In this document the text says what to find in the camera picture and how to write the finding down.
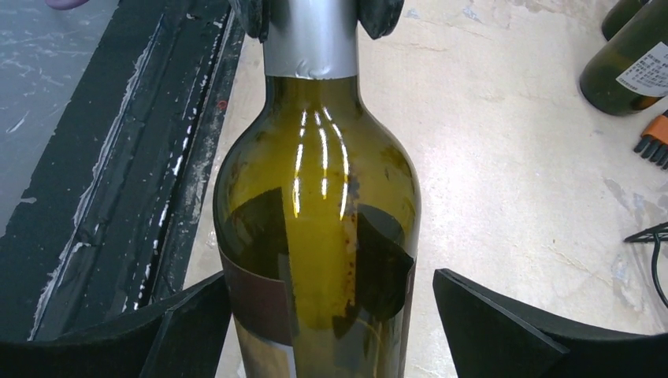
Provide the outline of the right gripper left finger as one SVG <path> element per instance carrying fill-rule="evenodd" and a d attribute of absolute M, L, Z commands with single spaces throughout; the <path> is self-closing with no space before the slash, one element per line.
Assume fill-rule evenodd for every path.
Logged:
<path fill-rule="evenodd" d="M 231 319 L 218 272 L 160 302 L 54 340 L 1 343 L 3 377 L 214 377 Z"/>

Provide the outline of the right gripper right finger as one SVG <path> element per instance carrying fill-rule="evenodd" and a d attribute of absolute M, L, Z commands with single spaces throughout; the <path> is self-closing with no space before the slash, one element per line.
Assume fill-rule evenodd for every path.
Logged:
<path fill-rule="evenodd" d="M 667 335 L 601 328 L 530 306 L 450 269 L 432 287 L 460 377 L 665 377 Z"/>

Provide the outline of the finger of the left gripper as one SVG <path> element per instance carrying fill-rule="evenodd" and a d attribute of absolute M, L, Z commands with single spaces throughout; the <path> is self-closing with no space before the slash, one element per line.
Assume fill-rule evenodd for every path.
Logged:
<path fill-rule="evenodd" d="M 399 22 L 404 0 L 359 0 L 357 16 L 371 39 L 390 35 Z"/>
<path fill-rule="evenodd" d="M 243 30 L 264 43 L 269 32 L 269 0 L 229 0 Z"/>

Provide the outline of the green bottle silver cap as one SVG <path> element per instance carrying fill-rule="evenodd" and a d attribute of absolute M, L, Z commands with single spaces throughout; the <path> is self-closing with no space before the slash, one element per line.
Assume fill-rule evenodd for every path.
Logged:
<path fill-rule="evenodd" d="M 269 1 L 265 104 L 213 223 L 249 377 L 401 377 L 421 198 L 362 102 L 358 1 Z"/>

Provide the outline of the dark green wine bottle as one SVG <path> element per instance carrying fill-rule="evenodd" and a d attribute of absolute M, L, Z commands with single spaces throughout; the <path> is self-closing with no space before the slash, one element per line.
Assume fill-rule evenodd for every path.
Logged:
<path fill-rule="evenodd" d="M 651 0 L 619 0 L 604 17 L 601 32 L 606 41 L 612 39 Z"/>

